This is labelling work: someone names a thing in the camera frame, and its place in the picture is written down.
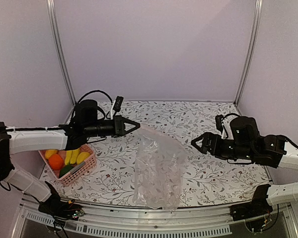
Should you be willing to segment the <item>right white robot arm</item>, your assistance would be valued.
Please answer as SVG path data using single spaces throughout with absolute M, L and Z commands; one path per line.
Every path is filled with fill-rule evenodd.
M 242 159 L 242 165 L 261 165 L 271 168 L 288 168 L 298 171 L 298 145 L 284 135 L 262 136 L 256 120 L 234 114 L 229 126 L 232 138 L 224 126 L 223 115 L 215 118 L 220 132 L 205 132 L 191 141 L 191 145 L 202 154 L 234 164 Z M 234 221 L 268 214 L 273 206 L 284 202 L 298 201 L 298 182 L 284 185 L 263 184 L 256 187 L 251 201 L 232 205 L 230 215 Z

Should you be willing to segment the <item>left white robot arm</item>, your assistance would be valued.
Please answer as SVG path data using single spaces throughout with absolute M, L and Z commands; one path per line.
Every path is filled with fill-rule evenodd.
M 11 155 L 38 150 L 77 149 L 91 137 L 121 137 L 140 128 L 138 122 L 121 115 L 98 118 L 103 110 L 92 99 L 79 100 L 68 124 L 56 127 L 16 128 L 0 122 L 0 182 L 16 187 L 31 195 L 39 203 L 39 211 L 64 220 L 76 220 L 84 214 L 82 206 L 63 202 L 48 182 L 42 182 L 32 174 L 11 162 Z

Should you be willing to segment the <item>clear zip top bag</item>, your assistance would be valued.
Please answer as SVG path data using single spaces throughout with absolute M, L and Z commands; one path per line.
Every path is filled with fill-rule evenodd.
M 151 209 L 174 211 L 179 207 L 185 147 L 177 139 L 148 126 L 137 130 L 133 203 Z

